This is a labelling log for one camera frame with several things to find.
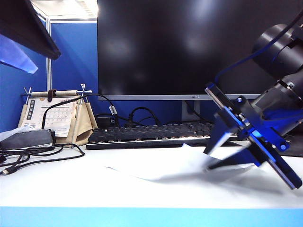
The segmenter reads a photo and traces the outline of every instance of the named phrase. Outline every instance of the power adapter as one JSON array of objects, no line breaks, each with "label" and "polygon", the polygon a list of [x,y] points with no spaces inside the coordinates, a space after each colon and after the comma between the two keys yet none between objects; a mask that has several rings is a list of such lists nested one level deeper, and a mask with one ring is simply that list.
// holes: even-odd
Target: power adapter
[{"label": "power adapter", "polygon": [[113,117],[96,117],[97,126],[100,129],[108,129],[110,127],[115,127],[116,121]]},{"label": "power adapter", "polygon": [[50,129],[39,129],[16,133],[0,142],[6,148],[50,147],[56,143],[55,132]]}]

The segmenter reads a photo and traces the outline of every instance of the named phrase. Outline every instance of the ceiling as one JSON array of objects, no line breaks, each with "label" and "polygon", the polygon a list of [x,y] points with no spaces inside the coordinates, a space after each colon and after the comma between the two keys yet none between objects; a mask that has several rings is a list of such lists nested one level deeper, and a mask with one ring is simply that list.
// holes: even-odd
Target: ceiling
[{"label": "ceiling", "polygon": [[50,19],[97,19],[97,0],[31,0],[35,10]]}]

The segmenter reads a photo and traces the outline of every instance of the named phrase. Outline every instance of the computer monitor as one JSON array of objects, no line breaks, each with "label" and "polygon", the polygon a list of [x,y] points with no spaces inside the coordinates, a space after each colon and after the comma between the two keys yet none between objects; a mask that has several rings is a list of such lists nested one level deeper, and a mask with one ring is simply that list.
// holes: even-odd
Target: computer monitor
[{"label": "computer monitor", "polygon": [[61,55],[30,0],[1,1],[0,34],[45,57]]},{"label": "computer monitor", "polygon": [[[251,53],[299,0],[98,0],[98,92],[111,100],[209,99],[205,84]],[[221,76],[229,98],[275,81],[253,61]]]}]

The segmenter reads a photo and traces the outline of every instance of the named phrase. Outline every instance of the calendar page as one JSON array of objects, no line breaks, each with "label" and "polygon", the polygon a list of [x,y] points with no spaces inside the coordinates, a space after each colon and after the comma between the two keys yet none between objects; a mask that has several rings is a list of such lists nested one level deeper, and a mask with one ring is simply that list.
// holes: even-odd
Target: calendar page
[{"label": "calendar page", "polygon": [[[30,98],[28,100],[27,111],[21,126],[30,125],[36,129],[42,126],[42,118],[48,107],[71,100],[73,97],[57,97],[51,102],[47,98]],[[71,126],[71,118],[75,117],[76,101],[57,106],[47,111],[45,129],[55,131],[56,137],[67,137]]]}]

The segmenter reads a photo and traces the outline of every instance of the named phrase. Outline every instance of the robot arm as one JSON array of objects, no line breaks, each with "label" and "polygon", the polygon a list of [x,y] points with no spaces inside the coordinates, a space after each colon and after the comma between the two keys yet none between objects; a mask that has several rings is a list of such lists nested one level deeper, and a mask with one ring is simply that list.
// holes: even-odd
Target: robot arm
[{"label": "robot arm", "polygon": [[[265,46],[285,25],[268,29],[257,40],[254,49]],[[205,91],[220,107],[209,144],[204,153],[210,154],[226,141],[226,135],[237,133],[240,140],[248,139],[251,145],[235,155],[209,168],[224,165],[267,161],[291,188],[302,185],[300,177],[280,157],[278,151],[286,151],[289,144],[283,135],[303,121],[303,28],[285,33],[274,45],[256,57],[254,61],[277,79],[277,83],[249,102],[240,96],[231,102],[214,84]]]}]

